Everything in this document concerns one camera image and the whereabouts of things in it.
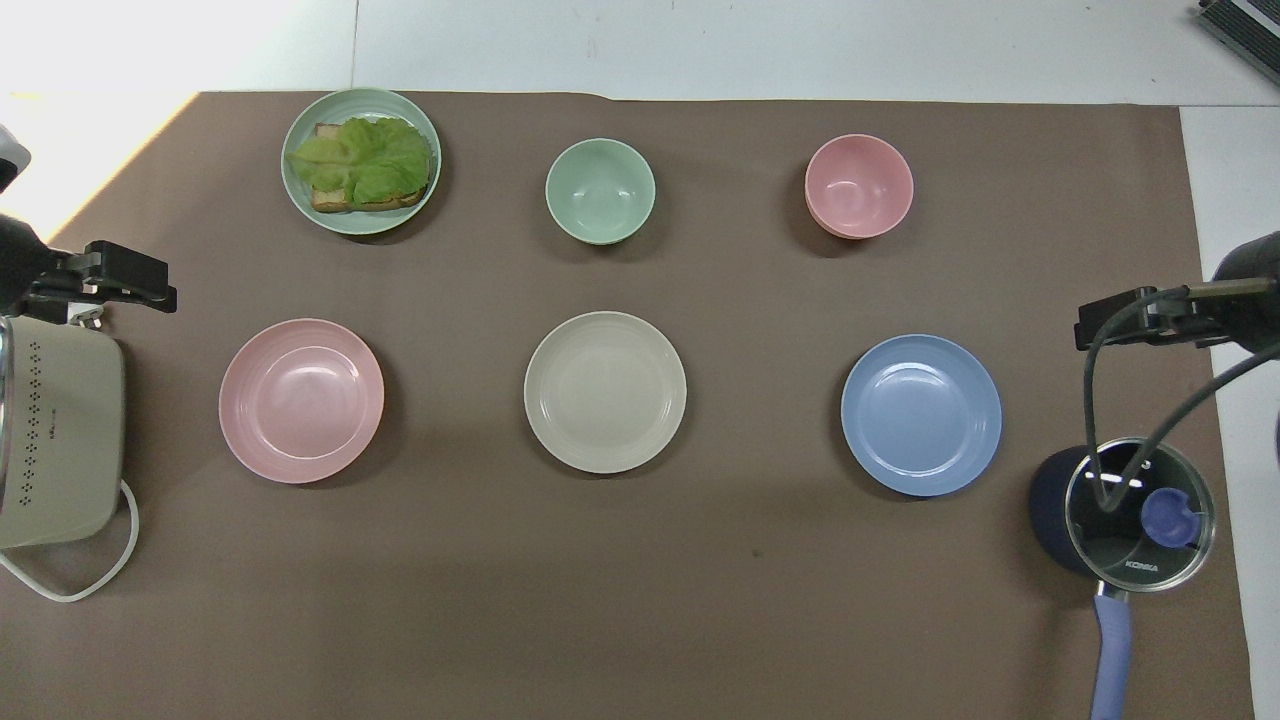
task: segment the green bowl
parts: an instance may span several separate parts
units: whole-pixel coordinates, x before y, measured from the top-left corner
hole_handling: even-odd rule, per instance
[[[653,170],[617,140],[584,140],[556,158],[547,173],[547,209],[568,234],[591,245],[630,237],[653,211]]]
[[[302,141],[315,135],[316,123],[342,124],[351,118],[401,118],[413,126],[426,145],[431,149],[431,167],[426,181],[426,192],[422,200],[411,208],[396,210],[379,210],[376,213],[320,213],[311,206],[311,186],[293,172],[287,155],[302,145]],[[339,232],[343,234],[374,234],[389,231],[404,223],[426,205],[426,201],[435,192],[435,186],[440,179],[440,136],[435,132],[435,126],[428,119],[422,109],[415,105],[403,95],[376,87],[356,87],[330,92],[320,100],[312,102],[306,110],[293,120],[293,127],[284,136],[284,147],[280,149],[280,177],[284,181],[284,191],[298,210],[315,224]]]

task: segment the blue handle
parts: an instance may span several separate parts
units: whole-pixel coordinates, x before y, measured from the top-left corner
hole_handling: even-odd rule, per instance
[[[1120,720],[1129,682],[1129,648],[1133,644],[1129,603],[1100,593],[1093,596],[1093,610],[1098,614],[1102,651],[1098,653],[1098,679],[1093,684],[1089,720]]]

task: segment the lettuce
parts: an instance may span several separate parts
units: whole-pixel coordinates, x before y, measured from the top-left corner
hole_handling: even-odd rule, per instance
[[[353,205],[381,202],[426,187],[431,151],[399,118],[351,118],[338,140],[311,137],[285,155],[293,172],[320,192],[343,188]]]

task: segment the white cable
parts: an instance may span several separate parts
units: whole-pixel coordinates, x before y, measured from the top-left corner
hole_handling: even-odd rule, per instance
[[[84,600],[86,597],[93,594],[95,592],[97,592],[99,588],[101,588],[111,578],[114,578],[115,574],[120,571],[120,568],[124,568],[124,564],[129,561],[129,556],[133,555],[133,546],[138,543],[138,503],[136,500],[133,500],[133,492],[129,491],[129,486],[124,480],[120,480],[120,492],[124,493],[124,500],[129,503],[129,542],[124,546],[124,553],[122,553],[120,559],[115,561],[115,565],[110,570],[108,570],[105,575],[99,578],[99,580],[92,585],[82,589],[76,594],[58,594],[51,589],[46,588],[45,585],[37,583],[36,579],[28,575],[27,573],[23,573],[17,565],[14,565],[8,557],[5,557],[3,552],[0,552],[0,565],[4,565],[10,573],[13,573],[15,578],[22,580],[23,584],[26,584],[28,588],[38,592],[40,594],[47,597],[54,602],[76,602],[78,600]]]

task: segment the toast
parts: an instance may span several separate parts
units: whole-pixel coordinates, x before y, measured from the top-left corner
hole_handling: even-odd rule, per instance
[[[342,126],[335,126],[332,123],[316,123],[316,137],[328,137],[338,140],[338,128]],[[311,208],[319,213],[347,213],[351,210],[358,210],[361,213],[375,213],[378,210],[397,210],[399,208],[412,208],[422,200],[422,193],[426,192],[426,186],[422,186],[412,195],[402,195],[398,197],[390,197],[381,202],[365,202],[362,205],[353,205],[347,201],[347,192],[343,188],[329,190],[320,192],[317,190],[311,191]]]

